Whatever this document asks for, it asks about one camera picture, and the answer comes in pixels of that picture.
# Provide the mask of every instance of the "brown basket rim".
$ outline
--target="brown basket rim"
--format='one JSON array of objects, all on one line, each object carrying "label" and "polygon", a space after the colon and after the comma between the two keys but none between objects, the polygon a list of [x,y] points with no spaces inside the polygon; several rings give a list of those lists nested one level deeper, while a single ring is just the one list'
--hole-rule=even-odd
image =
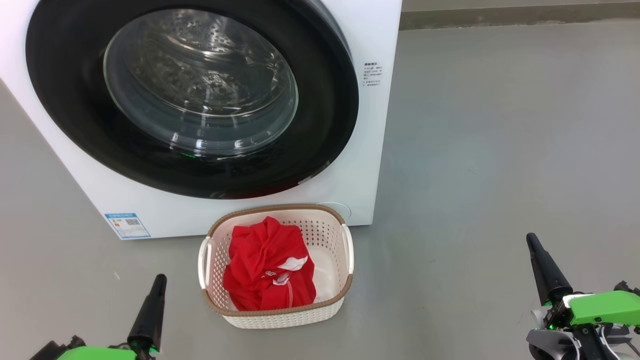
[{"label": "brown basket rim", "polygon": [[[342,216],[340,216],[340,214],[338,214],[337,211],[335,211],[332,208],[329,208],[328,206],[317,205],[317,204],[272,205],[272,206],[262,206],[262,207],[259,207],[259,208],[246,209],[246,210],[240,210],[240,211],[235,211],[233,213],[229,213],[229,214],[221,217],[218,221],[216,221],[215,224],[213,224],[213,226],[211,227],[211,229],[207,233],[207,237],[211,237],[213,235],[213,233],[217,230],[217,228],[222,223],[226,222],[227,220],[229,220],[231,218],[239,217],[239,216],[243,216],[243,215],[249,215],[249,214],[263,213],[263,212],[266,212],[266,211],[277,211],[277,210],[322,210],[322,211],[325,211],[325,212],[333,215],[340,222],[340,224],[342,224],[342,225],[345,224],[344,223],[344,219],[342,218]],[[338,295],[332,297],[329,300],[318,302],[317,304],[309,304],[309,305],[305,305],[305,306],[292,307],[292,308],[289,308],[289,309],[258,310],[258,311],[227,310],[227,309],[221,308],[220,306],[217,306],[213,302],[213,300],[211,300],[211,298],[209,296],[209,292],[207,291],[206,288],[202,289],[202,295],[204,296],[205,301],[211,307],[211,309],[213,309],[215,312],[217,312],[218,314],[223,315],[223,316],[272,316],[272,315],[284,315],[284,314],[299,313],[301,311],[319,309],[320,307],[333,305],[336,302],[338,302],[340,299],[342,299],[345,296],[345,294],[347,293],[347,291],[349,291],[349,288],[351,287],[351,282],[352,281],[353,281],[353,274],[349,274],[347,276],[347,281],[344,283],[344,286],[342,287],[342,289],[340,290]]]}]

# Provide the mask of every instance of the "washing machine door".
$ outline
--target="washing machine door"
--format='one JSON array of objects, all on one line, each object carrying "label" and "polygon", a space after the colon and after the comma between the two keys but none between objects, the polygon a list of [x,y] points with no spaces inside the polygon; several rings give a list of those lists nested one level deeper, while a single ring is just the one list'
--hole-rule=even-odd
[{"label": "washing machine door", "polygon": [[358,113],[347,47],[290,0],[41,0],[26,60],[49,115],[114,171],[238,199],[326,168]]}]

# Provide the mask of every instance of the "sticker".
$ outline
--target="sticker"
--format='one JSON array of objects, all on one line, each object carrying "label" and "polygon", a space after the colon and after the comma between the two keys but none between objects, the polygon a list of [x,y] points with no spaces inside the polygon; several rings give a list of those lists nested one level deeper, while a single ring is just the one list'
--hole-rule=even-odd
[{"label": "sticker", "polygon": [[122,239],[150,238],[149,232],[134,213],[104,214]]},{"label": "sticker", "polygon": [[382,66],[378,63],[364,63],[362,86],[378,86],[382,84]]}]

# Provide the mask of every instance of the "basket handle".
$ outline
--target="basket handle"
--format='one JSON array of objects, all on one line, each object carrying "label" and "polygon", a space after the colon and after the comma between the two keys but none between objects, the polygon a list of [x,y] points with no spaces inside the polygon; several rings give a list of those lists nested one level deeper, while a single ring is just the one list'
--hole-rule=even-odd
[{"label": "basket handle", "polygon": [[347,240],[345,251],[347,253],[347,259],[349,259],[349,274],[353,274],[353,265],[355,262],[353,259],[353,239],[351,238],[351,231],[346,224],[342,225],[342,235]]},{"label": "basket handle", "polygon": [[[211,274],[211,237],[207,236],[200,245],[198,253],[198,282],[201,289],[206,289],[209,285],[209,276]],[[207,262],[204,262],[204,253],[207,253]]]}]

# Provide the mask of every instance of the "plastic basket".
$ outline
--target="plastic basket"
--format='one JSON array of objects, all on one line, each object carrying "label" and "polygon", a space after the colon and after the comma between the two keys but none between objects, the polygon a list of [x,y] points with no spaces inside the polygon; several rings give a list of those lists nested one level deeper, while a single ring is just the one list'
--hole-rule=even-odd
[{"label": "plastic basket", "polygon": [[[311,305],[267,311],[238,311],[222,286],[229,264],[233,228],[259,223],[266,216],[297,225],[316,270],[316,301]],[[281,205],[238,211],[212,227],[200,246],[198,280],[205,300],[228,322],[243,329],[276,329],[306,325],[335,315],[353,280],[353,242],[349,228],[333,209],[322,205]]]}]

